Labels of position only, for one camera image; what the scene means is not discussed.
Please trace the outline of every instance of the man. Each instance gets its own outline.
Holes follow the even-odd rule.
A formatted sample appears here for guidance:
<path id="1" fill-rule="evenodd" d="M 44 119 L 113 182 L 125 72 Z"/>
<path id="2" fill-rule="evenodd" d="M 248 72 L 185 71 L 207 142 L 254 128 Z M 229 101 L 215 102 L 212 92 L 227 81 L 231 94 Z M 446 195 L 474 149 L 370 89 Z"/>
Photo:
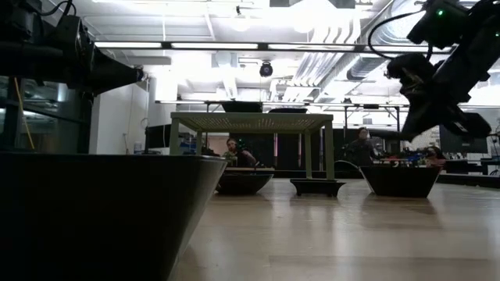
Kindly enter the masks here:
<path id="1" fill-rule="evenodd" d="M 348 146 L 350 160 L 357 166 L 366 166 L 373 164 L 375 153 L 373 146 L 368 141 L 368 130 L 364 127 L 358 129 L 358 139 L 354 140 Z"/>
<path id="2" fill-rule="evenodd" d="M 253 155 L 245 149 L 238 150 L 237 141 L 230 137 L 226 141 L 227 151 L 223 154 L 226 160 L 231 161 L 232 166 L 237 167 L 253 167 L 257 160 Z"/>

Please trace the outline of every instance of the wooden floor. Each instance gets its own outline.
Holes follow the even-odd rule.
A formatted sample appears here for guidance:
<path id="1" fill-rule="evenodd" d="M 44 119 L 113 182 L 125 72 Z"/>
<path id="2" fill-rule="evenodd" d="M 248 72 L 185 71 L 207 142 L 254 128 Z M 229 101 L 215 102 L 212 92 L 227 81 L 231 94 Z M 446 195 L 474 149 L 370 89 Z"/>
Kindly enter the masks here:
<path id="1" fill-rule="evenodd" d="M 401 199 L 346 182 L 338 198 L 296 197 L 287 180 L 215 195 L 174 279 L 500 280 L 500 190 L 436 184 Z"/>

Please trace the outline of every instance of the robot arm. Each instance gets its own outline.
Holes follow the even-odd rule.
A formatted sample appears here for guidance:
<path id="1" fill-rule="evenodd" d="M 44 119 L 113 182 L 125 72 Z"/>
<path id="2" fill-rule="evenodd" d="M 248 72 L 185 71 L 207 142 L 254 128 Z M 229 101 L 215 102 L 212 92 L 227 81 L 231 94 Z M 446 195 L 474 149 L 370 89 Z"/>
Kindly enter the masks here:
<path id="1" fill-rule="evenodd" d="M 441 124 L 455 134 L 487 137 L 489 124 L 458 104 L 470 100 L 469 91 L 489 78 L 488 70 L 500 58 L 500 5 L 480 0 L 466 9 L 450 0 L 429 0 L 423 9 L 424 16 L 407 38 L 437 48 L 458 46 L 434 66 L 417 54 L 400 55 L 387 65 L 387 75 L 399 79 L 400 92 L 410 104 L 402 139 L 410 141 Z"/>

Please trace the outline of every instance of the dome camera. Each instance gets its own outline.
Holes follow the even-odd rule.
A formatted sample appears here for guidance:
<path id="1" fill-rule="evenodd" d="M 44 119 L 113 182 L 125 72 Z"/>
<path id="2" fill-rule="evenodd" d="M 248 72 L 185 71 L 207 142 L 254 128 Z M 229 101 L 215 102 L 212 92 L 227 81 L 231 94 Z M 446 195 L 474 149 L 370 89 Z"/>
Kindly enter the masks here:
<path id="1" fill-rule="evenodd" d="M 260 66 L 259 73 L 261 77 L 269 77 L 273 75 L 273 67 L 271 66 L 271 62 L 263 62 L 262 66 Z"/>

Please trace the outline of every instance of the window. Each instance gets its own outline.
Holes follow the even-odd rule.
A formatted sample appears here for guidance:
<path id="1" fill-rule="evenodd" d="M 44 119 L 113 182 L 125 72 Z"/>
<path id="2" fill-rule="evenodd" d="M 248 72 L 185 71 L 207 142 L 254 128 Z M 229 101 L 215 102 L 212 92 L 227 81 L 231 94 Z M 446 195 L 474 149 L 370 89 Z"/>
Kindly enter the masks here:
<path id="1" fill-rule="evenodd" d="M 75 90 L 70 90 L 65 84 L 60 83 L 45 82 L 44 84 L 44 86 L 39 86 L 34 80 L 26 80 L 24 84 L 25 105 L 70 118 L 81 118 L 80 101 L 82 98 Z M 87 106 L 91 107 L 89 100 L 86 102 Z"/>
<path id="2" fill-rule="evenodd" d="M 18 78 L 15 87 L 14 78 L 0 78 L 0 150 L 88 153 L 92 96 L 65 84 Z"/>
<path id="3" fill-rule="evenodd" d="M 7 98 L 7 88 L 9 87 L 9 78 L 0 76 L 0 98 Z"/>
<path id="4" fill-rule="evenodd" d="M 79 125 L 61 119 L 44 116 L 33 112 L 24 112 L 20 128 L 18 148 L 31 149 L 30 131 L 34 150 L 43 153 L 74 154 L 78 152 Z"/>

